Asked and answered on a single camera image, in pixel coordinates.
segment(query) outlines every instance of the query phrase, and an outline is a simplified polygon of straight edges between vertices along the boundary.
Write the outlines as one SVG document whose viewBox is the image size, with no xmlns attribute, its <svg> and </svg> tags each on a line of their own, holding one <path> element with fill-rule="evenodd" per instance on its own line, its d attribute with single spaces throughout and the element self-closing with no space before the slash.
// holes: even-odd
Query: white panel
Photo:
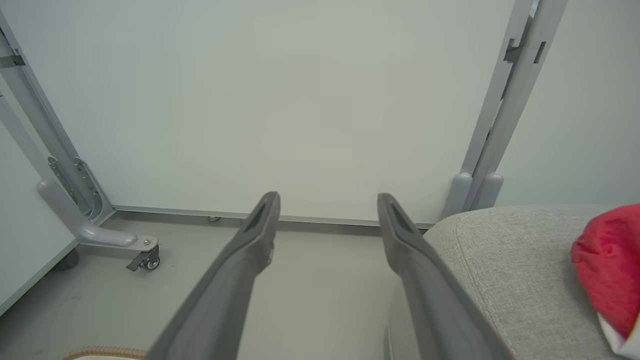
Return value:
<svg viewBox="0 0 640 360">
<path fill-rule="evenodd" d="M 640 202 L 640 1 L 569 0 L 496 206 Z"/>
<path fill-rule="evenodd" d="M 513 0 L 3 0 L 116 205 L 436 222 Z"/>
<path fill-rule="evenodd" d="M 38 194 L 40 176 L 2 122 L 0 169 L 1 305 L 75 237 Z"/>
</svg>

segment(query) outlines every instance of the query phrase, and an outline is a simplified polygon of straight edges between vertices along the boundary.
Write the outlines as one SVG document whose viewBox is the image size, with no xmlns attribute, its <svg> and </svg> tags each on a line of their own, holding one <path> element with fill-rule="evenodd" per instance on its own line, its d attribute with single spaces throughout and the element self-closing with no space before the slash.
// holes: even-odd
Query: black rubber foot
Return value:
<svg viewBox="0 0 640 360">
<path fill-rule="evenodd" d="M 76 267 L 78 265 L 78 261 L 80 261 L 80 257 L 78 256 L 78 250 L 73 249 L 67 255 L 65 255 L 62 260 L 60 260 L 56 266 L 53 267 L 53 271 L 65 271 L 71 268 Z"/>
</svg>

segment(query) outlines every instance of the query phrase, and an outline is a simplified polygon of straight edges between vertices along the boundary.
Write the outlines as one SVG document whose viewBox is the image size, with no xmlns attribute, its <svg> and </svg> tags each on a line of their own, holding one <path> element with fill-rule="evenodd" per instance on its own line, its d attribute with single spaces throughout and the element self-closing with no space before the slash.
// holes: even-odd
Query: gray fabric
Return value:
<svg viewBox="0 0 640 360">
<path fill-rule="evenodd" d="M 446 218 L 425 239 L 517 359 L 620 359 L 602 336 L 569 253 L 587 222 L 609 209 L 484 209 Z M 394 299 L 391 315 L 403 313 L 404 306 Z M 407 321 L 410 318 L 390 317 L 392 341 L 409 336 L 403 333 Z M 410 350 L 407 359 L 416 355 Z"/>
</svg>

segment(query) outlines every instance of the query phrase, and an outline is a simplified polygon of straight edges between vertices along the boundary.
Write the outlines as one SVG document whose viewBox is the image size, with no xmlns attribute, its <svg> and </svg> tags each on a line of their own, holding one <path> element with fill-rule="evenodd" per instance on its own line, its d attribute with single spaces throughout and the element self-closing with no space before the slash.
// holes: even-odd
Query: red cloth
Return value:
<svg viewBox="0 0 640 360">
<path fill-rule="evenodd" d="M 640 204 L 592 219 L 571 259 L 593 307 L 627 339 L 640 310 Z"/>
</svg>

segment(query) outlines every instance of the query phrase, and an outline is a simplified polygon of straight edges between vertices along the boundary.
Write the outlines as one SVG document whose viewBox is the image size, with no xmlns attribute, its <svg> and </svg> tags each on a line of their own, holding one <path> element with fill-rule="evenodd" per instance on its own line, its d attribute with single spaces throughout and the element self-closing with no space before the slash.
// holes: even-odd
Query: whiteboard stand leg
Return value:
<svg viewBox="0 0 640 360">
<path fill-rule="evenodd" d="M 157 238 L 103 229 L 93 224 L 83 216 L 55 180 L 42 179 L 38 184 L 38 193 L 80 243 L 131 250 L 137 253 L 134 261 L 127 266 L 132 271 L 137 270 L 138 267 L 153 270 L 160 264 Z"/>
</svg>

